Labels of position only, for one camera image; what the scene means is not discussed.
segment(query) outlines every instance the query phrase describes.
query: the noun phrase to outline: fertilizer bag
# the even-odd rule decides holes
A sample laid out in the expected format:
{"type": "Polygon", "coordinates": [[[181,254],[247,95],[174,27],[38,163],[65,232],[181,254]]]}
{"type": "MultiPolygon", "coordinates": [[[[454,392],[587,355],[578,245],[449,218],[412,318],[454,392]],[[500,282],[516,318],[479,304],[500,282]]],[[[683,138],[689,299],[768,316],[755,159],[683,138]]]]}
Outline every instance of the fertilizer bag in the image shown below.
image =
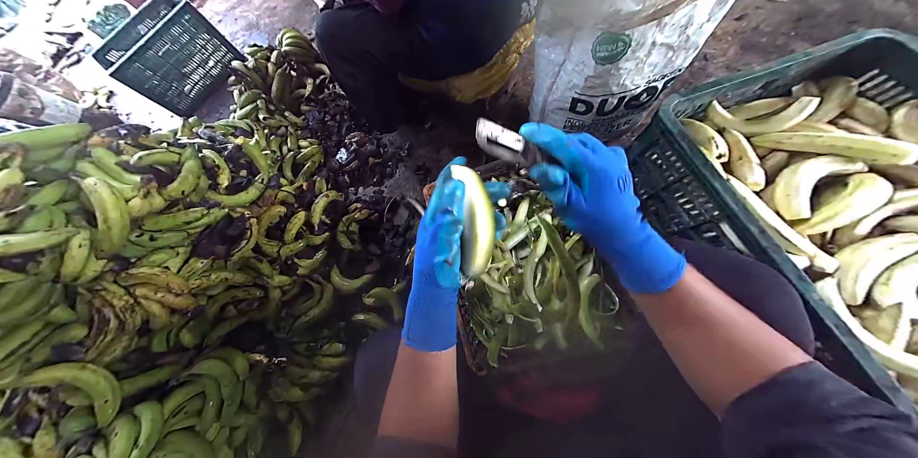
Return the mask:
{"type": "Polygon", "coordinates": [[[533,121],[628,144],[735,0],[543,0],[533,121]]]}

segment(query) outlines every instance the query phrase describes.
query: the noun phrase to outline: hand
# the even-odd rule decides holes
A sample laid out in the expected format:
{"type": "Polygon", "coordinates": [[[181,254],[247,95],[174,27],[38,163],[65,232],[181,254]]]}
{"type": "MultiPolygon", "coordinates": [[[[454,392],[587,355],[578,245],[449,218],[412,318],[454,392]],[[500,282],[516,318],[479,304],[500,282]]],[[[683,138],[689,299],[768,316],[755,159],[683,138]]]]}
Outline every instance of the hand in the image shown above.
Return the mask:
{"type": "Polygon", "coordinates": [[[593,135],[568,135],[542,123],[525,123],[520,134],[561,163],[536,164],[530,175],[565,224],[583,234],[614,266],[625,288],[661,293],[682,277],[685,257],[641,215],[628,159],[620,147],[606,147],[593,135]]]}
{"type": "MultiPolygon", "coordinates": [[[[446,350],[456,344],[465,185],[453,179],[450,173],[453,164],[465,164],[465,159],[453,159],[443,168],[427,211],[420,219],[411,293],[402,329],[407,346],[426,352],[446,350]]],[[[488,182],[485,188],[492,200],[510,195],[510,186],[504,182],[488,182]]],[[[499,234],[507,220],[497,213],[495,218],[499,234]]]]}

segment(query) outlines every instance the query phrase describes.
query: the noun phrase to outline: black plastic crate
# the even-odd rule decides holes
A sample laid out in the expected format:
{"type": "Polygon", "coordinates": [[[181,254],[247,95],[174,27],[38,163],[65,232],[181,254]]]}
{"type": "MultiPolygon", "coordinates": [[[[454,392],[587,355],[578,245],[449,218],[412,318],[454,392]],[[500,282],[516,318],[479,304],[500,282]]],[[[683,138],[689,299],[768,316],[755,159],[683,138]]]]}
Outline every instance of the black plastic crate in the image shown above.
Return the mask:
{"type": "Polygon", "coordinates": [[[915,407],[909,396],[821,299],[809,277],[685,135],[678,118],[702,118],[712,100],[729,108],[788,95],[804,79],[835,75],[887,75],[904,88],[918,90],[916,70],[918,38],[893,30],[855,33],[669,96],[646,131],[627,148],[635,190],[656,230],[740,251],[780,272],[803,298],[823,364],[866,393],[911,413],[915,407]]]}
{"type": "Polygon", "coordinates": [[[109,76],[188,117],[245,60],[188,0],[147,0],[93,58],[109,76]]]}

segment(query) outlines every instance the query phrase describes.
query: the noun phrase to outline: blue glove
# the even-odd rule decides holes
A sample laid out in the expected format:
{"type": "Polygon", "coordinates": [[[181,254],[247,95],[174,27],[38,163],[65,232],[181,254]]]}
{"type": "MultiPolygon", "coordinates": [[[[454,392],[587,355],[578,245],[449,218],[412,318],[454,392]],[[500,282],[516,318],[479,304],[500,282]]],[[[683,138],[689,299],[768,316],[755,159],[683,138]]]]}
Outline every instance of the blue glove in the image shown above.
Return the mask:
{"type": "MultiPolygon", "coordinates": [[[[405,344],[425,352],[450,349],[456,344],[465,185],[453,179],[453,164],[465,164],[465,159],[453,159],[440,172],[430,205],[420,218],[414,275],[402,328],[405,344]]],[[[510,185],[504,182],[488,182],[485,187],[492,200],[506,198],[511,192],[510,185]]],[[[499,234],[507,220],[495,213],[495,225],[499,234]]]]}
{"type": "Polygon", "coordinates": [[[685,256],[651,229],[639,210],[628,159],[589,134],[525,123],[520,134],[561,163],[536,164],[530,175],[568,227],[583,234],[635,293],[661,293],[678,282],[685,256]]]}

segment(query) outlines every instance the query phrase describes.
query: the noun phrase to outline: knee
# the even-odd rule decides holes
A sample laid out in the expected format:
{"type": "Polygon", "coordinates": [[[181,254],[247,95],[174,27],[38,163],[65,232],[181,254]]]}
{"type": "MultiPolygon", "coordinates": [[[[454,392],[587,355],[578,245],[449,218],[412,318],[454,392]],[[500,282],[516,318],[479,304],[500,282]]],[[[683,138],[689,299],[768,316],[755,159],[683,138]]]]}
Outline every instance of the knee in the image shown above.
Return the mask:
{"type": "Polygon", "coordinates": [[[353,366],[354,396],[371,426],[378,423],[383,411],[400,342],[401,327],[388,327],[367,338],[357,351],[353,366]]]}
{"type": "Polygon", "coordinates": [[[733,300],[813,354],[815,338],[803,300],[783,275],[737,252],[686,240],[673,241],[673,247],[733,300]]]}
{"type": "Polygon", "coordinates": [[[342,10],[326,10],[316,19],[316,45],[318,51],[328,58],[347,47],[347,34],[352,26],[350,16],[342,10]]]}

